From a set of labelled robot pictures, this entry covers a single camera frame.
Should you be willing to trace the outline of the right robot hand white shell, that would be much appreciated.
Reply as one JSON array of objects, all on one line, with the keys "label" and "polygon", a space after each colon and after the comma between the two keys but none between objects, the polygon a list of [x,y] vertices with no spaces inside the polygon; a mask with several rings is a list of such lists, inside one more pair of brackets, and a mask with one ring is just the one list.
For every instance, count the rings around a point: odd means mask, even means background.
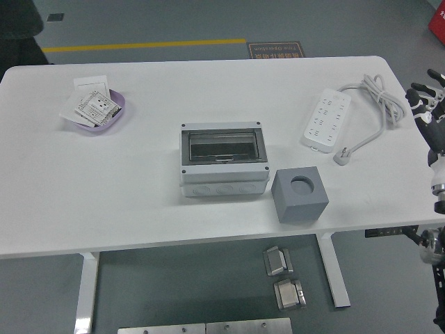
[{"label": "right robot hand white shell", "polygon": [[414,121],[428,144],[428,166],[434,171],[431,190],[435,196],[444,191],[444,75],[433,69],[427,74],[441,88],[412,83],[406,92]]}]

